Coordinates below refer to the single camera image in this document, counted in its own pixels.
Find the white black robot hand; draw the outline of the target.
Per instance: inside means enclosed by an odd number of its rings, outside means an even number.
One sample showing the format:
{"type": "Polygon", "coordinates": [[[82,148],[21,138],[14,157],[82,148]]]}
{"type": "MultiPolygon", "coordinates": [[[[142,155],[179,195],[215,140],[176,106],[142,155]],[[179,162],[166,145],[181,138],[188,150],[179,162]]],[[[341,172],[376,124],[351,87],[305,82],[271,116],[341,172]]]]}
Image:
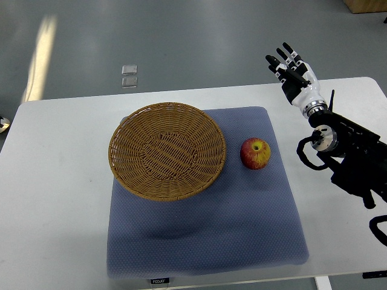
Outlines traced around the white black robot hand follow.
{"type": "Polygon", "coordinates": [[[282,46],[282,49],[276,49],[282,60],[271,55],[267,55],[265,59],[269,63],[269,70],[281,83],[288,102],[299,108],[305,118],[328,109],[311,66],[288,43],[284,42],[282,46]]]}

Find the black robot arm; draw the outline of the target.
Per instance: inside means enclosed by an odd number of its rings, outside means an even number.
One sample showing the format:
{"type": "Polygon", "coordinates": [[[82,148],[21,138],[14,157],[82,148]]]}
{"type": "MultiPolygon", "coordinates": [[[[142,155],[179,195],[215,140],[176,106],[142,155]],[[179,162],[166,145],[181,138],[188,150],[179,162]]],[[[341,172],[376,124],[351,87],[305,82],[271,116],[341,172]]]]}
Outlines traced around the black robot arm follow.
{"type": "Polygon", "coordinates": [[[386,199],[386,144],[380,136],[333,112],[332,103],[313,100],[301,107],[314,131],[300,140],[299,159],[313,170],[330,169],[331,182],[362,198],[367,209],[372,196],[386,199]]]}

